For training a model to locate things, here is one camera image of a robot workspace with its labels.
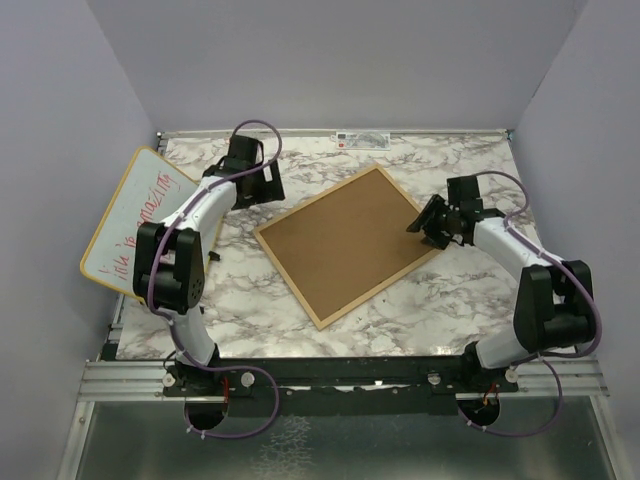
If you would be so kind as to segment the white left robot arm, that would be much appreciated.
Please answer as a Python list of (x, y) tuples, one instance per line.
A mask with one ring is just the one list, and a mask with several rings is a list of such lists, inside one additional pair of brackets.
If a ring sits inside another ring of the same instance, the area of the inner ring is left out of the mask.
[(189, 366), (186, 382), (202, 395), (221, 380), (218, 347), (200, 307), (206, 267), (217, 259), (212, 243), (229, 211), (285, 198), (278, 157), (267, 159), (262, 141), (234, 133), (226, 155), (205, 170), (194, 193), (175, 212), (137, 230), (134, 294), (166, 321), (176, 360)]

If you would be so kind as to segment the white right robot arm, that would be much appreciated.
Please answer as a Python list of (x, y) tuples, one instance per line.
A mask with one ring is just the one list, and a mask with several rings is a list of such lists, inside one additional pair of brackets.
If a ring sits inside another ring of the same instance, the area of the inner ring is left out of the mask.
[(408, 231), (423, 233), (424, 243), (439, 250), (450, 243), (474, 246), (518, 282), (511, 326), (466, 347), (461, 383), (481, 391), (494, 381), (495, 369), (591, 354), (601, 341), (602, 321), (589, 266), (549, 253), (517, 231), (510, 215), (486, 207), (477, 176), (448, 179), (447, 192), (433, 195)]

